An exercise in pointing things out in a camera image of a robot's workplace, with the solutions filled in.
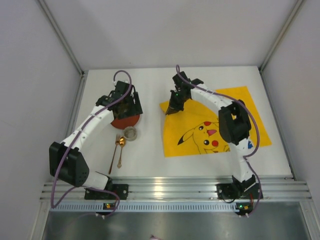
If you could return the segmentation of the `red round plate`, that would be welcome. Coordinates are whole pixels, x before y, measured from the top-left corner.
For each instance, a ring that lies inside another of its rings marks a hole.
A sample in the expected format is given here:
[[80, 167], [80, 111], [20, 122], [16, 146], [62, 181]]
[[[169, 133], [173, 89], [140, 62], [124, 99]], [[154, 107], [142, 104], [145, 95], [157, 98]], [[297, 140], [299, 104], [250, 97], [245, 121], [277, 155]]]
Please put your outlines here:
[[127, 127], [134, 127], [140, 119], [140, 115], [135, 115], [135, 116], [130, 116], [127, 118], [122, 118], [122, 119], [114, 119], [111, 123], [111, 125], [120, 130], [124, 130]]

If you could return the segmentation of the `small clear glass cup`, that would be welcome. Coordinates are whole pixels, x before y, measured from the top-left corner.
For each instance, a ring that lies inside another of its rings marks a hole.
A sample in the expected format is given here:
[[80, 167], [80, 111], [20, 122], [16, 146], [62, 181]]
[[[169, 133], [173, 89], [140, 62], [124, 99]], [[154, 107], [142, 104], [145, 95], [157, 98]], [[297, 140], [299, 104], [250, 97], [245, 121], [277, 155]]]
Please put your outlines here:
[[123, 130], [123, 136], [127, 141], [132, 142], [137, 138], [138, 131], [134, 126], [128, 126]]

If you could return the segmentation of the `yellow Pikachu placemat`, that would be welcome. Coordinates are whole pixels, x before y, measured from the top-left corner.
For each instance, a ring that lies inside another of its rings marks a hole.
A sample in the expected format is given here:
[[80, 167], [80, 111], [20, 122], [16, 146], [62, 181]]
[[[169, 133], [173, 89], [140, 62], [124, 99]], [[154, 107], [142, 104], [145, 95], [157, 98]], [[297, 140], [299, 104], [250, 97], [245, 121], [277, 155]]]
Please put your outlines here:
[[[244, 101], [257, 123], [260, 146], [272, 145], [246, 86], [218, 89], [217, 92]], [[224, 153], [230, 150], [228, 143], [219, 134], [218, 116], [203, 104], [192, 99], [184, 104], [183, 111], [168, 114], [165, 117], [163, 149], [166, 158]]]

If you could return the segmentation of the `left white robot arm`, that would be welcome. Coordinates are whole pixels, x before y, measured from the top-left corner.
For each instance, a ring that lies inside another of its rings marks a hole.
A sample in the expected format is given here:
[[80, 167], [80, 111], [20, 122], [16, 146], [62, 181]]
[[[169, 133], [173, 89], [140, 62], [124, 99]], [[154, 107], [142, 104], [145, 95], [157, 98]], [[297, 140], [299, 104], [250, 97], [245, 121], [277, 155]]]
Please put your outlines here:
[[101, 96], [88, 117], [62, 142], [49, 147], [49, 171], [74, 187], [104, 190], [110, 178], [92, 170], [93, 160], [81, 152], [115, 119], [126, 119], [143, 113], [135, 86], [118, 81], [109, 95]]

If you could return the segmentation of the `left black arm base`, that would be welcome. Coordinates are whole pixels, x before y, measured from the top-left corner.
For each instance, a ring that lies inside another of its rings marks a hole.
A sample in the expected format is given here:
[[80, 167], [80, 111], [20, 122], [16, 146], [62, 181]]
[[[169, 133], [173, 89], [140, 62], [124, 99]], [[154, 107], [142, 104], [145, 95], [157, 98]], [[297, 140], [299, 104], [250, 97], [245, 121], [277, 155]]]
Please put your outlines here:
[[93, 188], [86, 188], [85, 200], [126, 200], [129, 194], [128, 184], [112, 184], [107, 190], [96, 190]]

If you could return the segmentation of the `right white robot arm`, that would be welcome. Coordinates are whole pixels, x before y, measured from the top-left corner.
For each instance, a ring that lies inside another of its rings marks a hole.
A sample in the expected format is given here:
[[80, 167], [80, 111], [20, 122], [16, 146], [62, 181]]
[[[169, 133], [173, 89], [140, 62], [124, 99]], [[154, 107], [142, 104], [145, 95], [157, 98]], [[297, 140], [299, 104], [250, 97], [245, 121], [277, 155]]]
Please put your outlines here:
[[178, 72], [172, 79], [175, 89], [171, 90], [166, 115], [183, 111], [185, 102], [193, 100], [218, 116], [217, 122], [206, 120], [188, 130], [181, 136], [178, 145], [192, 139], [199, 153], [206, 154], [222, 146], [215, 139], [220, 136], [228, 144], [232, 154], [233, 185], [240, 192], [247, 191], [256, 183], [256, 178], [244, 157], [252, 146], [250, 140], [252, 125], [244, 102], [210, 90], [198, 78], [190, 80], [183, 71]]

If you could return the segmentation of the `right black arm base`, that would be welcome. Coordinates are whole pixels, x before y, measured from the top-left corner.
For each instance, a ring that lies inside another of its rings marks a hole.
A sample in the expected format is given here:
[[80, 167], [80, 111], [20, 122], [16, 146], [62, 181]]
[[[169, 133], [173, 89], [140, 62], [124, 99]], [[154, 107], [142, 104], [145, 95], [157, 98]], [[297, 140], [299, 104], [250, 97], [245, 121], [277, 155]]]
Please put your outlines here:
[[216, 191], [218, 199], [227, 202], [234, 200], [250, 200], [251, 198], [257, 200], [259, 197], [261, 199], [264, 197], [258, 183], [255, 183], [246, 191], [240, 190], [240, 188], [233, 183], [219, 183], [216, 185]]

